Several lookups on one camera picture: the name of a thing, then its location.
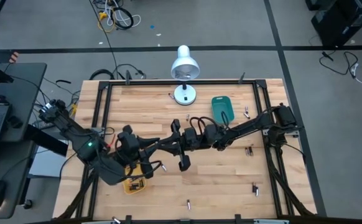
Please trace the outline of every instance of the lamp shade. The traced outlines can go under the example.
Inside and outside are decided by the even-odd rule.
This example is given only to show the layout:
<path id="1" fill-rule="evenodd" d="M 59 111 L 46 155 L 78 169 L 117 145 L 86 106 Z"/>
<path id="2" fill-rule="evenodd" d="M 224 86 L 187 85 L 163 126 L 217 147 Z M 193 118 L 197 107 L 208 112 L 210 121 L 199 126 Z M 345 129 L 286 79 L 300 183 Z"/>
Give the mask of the lamp shade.
<path id="1" fill-rule="evenodd" d="M 171 76 L 176 80 L 188 81 L 198 77 L 199 73 L 199 65 L 191 58 L 189 48 L 181 45 L 178 49 L 178 58 L 171 68 Z"/>

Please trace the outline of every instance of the computer tower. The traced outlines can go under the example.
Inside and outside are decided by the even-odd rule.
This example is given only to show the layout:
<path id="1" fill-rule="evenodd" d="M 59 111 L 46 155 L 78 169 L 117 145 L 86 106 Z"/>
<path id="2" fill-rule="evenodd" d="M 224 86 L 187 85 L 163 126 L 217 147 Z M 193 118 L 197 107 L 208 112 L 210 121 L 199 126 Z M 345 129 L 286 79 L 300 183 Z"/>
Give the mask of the computer tower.
<path id="1" fill-rule="evenodd" d="M 362 0 L 334 0 L 311 22 L 324 46 L 342 46 L 362 28 Z"/>
<path id="2" fill-rule="evenodd" d="M 320 9 L 323 1 L 326 1 L 326 0 L 305 0 L 305 3 L 307 3 L 309 10 L 316 11 L 316 10 Z"/>

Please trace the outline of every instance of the white desk lamp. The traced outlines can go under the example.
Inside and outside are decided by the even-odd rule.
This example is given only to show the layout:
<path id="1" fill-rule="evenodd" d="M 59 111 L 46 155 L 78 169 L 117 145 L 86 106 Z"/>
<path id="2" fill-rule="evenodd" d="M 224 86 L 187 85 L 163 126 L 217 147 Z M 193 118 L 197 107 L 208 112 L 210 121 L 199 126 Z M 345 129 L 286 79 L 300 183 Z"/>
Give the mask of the white desk lamp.
<path id="1" fill-rule="evenodd" d="M 174 99 L 180 105 L 190 105 L 196 99 L 196 90 L 186 84 L 186 81 L 193 80 L 200 73 L 198 63 L 191 58 L 189 48 L 186 45 L 181 45 L 178 49 L 178 58 L 173 63 L 171 68 L 171 76 L 182 81 L 182 85 L 174 90 Z"/>

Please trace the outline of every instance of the black desk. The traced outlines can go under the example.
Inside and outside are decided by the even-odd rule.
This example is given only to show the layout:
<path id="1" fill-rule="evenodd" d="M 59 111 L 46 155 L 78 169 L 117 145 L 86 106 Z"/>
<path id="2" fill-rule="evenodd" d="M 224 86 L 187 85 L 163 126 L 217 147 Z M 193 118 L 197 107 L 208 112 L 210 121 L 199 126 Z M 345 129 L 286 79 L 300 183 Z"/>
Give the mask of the black desk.
<path id="1" fill-rule="evenodd" d="M 4 70 L 7 64 L 1 64 L 0 68 Z M 43 80 L 47 65 L 45 63 L 15 63 L 8 67 L 6 73 L 19 78 L 24 78 L 40 86 Z M 63 144 L 55 141 L 53 137 L 47 137 L 43 132 L 36 130 L 28 125 L 30 114 L 32 112 L 34 101 L 38 94 L 38 89 L 31 83 L 23 80 L 14 79 L 14 83 L 1 83 L 0 94 L 4 95 L 12 105 L 11 115 L 17 116 L 23 126 L 19 129 L 9 128 L 3 133 L 0 140 L 0 179 L 16 163 L 30 157 L 36 151 L 36 137 L 39 145 L 44 145 L 47 138 L 54 144 Z M 63 148 L 57 153 L 65 155 Z M 0 208 L 0 219 L 10 218 L 14 213 L 16 205 L 19 204 L 21 195 L 24 192 L 27 182 L 27 175 L 31 166 L 31 160 L 25 159 L 15 167 L 11 168 L 10 173 L 6 175 L 7 189 L 4 202 Z"/>

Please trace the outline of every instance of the lamp base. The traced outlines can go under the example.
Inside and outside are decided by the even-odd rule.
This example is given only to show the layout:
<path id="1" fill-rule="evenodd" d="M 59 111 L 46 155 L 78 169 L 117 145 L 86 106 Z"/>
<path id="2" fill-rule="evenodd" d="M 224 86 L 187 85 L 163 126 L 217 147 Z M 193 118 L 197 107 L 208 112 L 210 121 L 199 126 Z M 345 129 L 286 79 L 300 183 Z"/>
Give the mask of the lamp base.
<path id="1" fill-rule="evenodd" d="M 196 90 L 190 86 L 186 85 L 186 89 L 182 88 L 182 85 L 179 85 L 174 90 L 174 99 L 180 105 L 191 105 L 196 100 Z"/>

